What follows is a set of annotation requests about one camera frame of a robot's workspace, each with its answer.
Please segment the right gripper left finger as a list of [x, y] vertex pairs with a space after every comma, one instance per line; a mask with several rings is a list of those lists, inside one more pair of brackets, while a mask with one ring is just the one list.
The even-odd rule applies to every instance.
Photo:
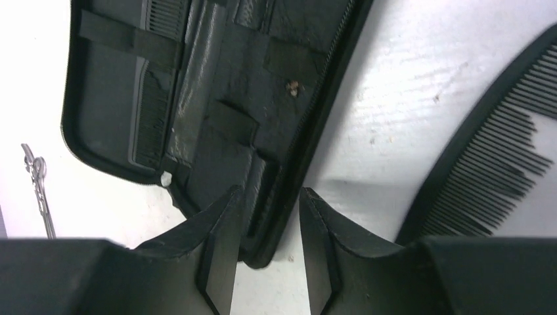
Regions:
[[242, 220], [242, 189], [145, 241], [135, 286], [136, 314], [229, 314]]

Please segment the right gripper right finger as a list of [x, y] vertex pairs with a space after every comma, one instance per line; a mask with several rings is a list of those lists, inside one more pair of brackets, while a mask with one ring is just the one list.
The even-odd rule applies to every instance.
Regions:
[[312, 314], [402, 314], [388, 256], [401, 246], [337, 212], [316, 191], [300, 191], [300, 224]]

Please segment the black zippered tool case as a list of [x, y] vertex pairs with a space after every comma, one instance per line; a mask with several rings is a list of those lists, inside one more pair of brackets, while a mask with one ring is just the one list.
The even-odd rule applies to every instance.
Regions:
[[[189, 1], [181, 41], [144, 1], [72, 1], [61, 131], [108, 175], [165, 188], [186, 218], [243, 189], [238, 259], [272, 260], [372, 1]], [[129, 161], [138, 57], [177, 71], [156, 169]]]

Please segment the black handled comb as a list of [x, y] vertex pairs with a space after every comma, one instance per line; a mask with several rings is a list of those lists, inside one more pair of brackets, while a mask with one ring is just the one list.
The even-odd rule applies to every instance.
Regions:
[[415, 196], [395, 238], [488, 237], [552, 167], [533, 115], [556, 118], [556, 27], [530, 43], [472, 108]]

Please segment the silver thinning scissors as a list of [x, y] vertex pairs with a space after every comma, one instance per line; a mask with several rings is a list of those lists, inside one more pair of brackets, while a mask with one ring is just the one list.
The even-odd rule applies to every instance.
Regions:
[[47, 174], [47, 165], [43, 157], [35, 157], [31, 148], [22, 143], [21, 147], [24, 151], [24, 163], [26, 170], [29, 173], [35, 196], [37, 198], [37, 204], [39, 207], [39, 212], [43, 219], [45, 225], [45, 231], [48, 239], [56, 239], [56, 232], [47, 202], [46, 191], [44, 187], [44, 179]]

